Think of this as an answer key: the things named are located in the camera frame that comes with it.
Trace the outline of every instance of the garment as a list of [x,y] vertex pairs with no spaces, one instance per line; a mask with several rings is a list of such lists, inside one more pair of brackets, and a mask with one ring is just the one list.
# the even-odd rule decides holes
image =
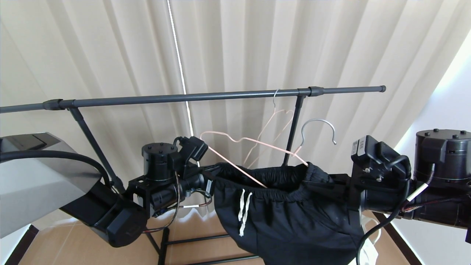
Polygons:
[[216,166],[216,213],[240,248],[266,265],[347,265],[354,259],[363,230],[350,226],[346,205],[309,190],[309,182],[333,181],[319,167],[243,168],[266,189],[229,164]]

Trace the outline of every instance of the robotic arm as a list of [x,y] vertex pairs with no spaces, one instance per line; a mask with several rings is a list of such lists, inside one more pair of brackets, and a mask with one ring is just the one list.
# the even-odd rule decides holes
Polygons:
[[[144,175],[129,181],[127,190],[119,194],[111,189],[113,183],[98,162],[78,158],[81,156],[51,134],[4,137],[0,143],[0,236],[59,208],[111,246],[126,246],[147,231],[150,217],[173,209],[175,204],[179,207],[193,192],[208,197],[213,194],[209,168],[190,162],[199,161],[207,148],[196,137],[143,146]],[[41,152],[47,151],[62,153],[43,158]],[[66,152],[73,155],[66,157]],[[331,174],[334,184],[315,183],[310,189],[345,203],[353,225],[359,225],[362,211],[371,210],[391,214],[391,218],[468,229],[466,242],[471,243],[468,153],[471,134],[466,131],[418,132],[415,178],[411,179],[408,157],[368,135],[353,143],[351,177]],[[134,194],[139,204],[133,202]]]

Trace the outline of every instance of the brown floor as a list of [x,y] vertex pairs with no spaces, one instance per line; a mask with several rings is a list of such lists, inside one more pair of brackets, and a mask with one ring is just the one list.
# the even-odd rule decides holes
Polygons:
[[[161,227],[166,222],[167,219],[151,219],[148,227]],[[170,240],[219,234],[225,234],[225,232],[216,215],[206,220],[199,215],[191,215],[189,220],[183,222],[177,220],[170,226]],[[162,232],[153,233],[153,236],[160,244]],[[381,239],[376,243],[376,249],[379,252],[377,265],[408,264],[386,232],[383,232]],[[231,238],[222,238],[170,245],[166,264],[182,265],[245,255],[247,252],[239,249]],[[20,265],[155,265],[157,260],[158,255],[145,235],[129,246],[112,248],[90,228],[76,222],[40,231]],[[257,258],[225,264],[263,265],[263,261]]]

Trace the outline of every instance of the curtain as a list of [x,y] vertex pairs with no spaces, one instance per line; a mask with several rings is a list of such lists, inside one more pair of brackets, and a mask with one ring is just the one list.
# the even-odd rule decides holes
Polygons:
[[[2,106],[54,98],[386,85],[385,93],[304,100],[293,149],[305,121],[330,121],[338,144],[331,142],[330,127],[314,122],[299,152],[329,173],[350,173],[352,142],[366,134],[397,144],[471,28],[468,0],[2,0],[0,5]],[[144,144],[189,136],[190,121],[198,137],[214,130],[235,139],[257,138],[273,113],[272,100],[190,102],[189,111],[185,103],[81,110],[126,183],[142,174]],[[276,108],[292,110],[295,100],[275,98]],[[48,131],[97,159],[67,111],[0,118],[2,136]],[[278,114],[260,139],[285,148],[290,125],[281,130],[289,121],[289,114]],[[253,147],[219,135],[203,139],[237,164]],[[284,154],[257,146],[245,165],[258,156],[252,168],[278,166]],[[202,164],[218,161],[208,151]],[[290,165],[298,163],[290,158]]]

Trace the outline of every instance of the hanger hook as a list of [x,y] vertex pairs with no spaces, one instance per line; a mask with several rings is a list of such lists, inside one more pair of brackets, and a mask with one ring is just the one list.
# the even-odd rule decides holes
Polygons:
[[332,125],[332,123],[330,123],[330,122],[328,122],[324,119],[310,119],[310,120],[306,121],[304,123],[304,125],[302,126],[302,128],[301,128],[302,142],[301,142],[301,145],[299,147],[301,147],[304,144],[304,128],[306,127],[306,125],[308,125],[308,123],[313,122],[313,121],[320,121],[320,122],[327,123],[332,128],[332,142],[333,142],[333,144],[337,144],[337,142],[335,141],[335,127]]
[[275,97],[276,97],[276,93],[278,93],[278,90],[279,90],[279,89],[277,89],[277,90],[275,91],[275,94],[273,95],[273,108],[275,108],[275,109],[276,109]]

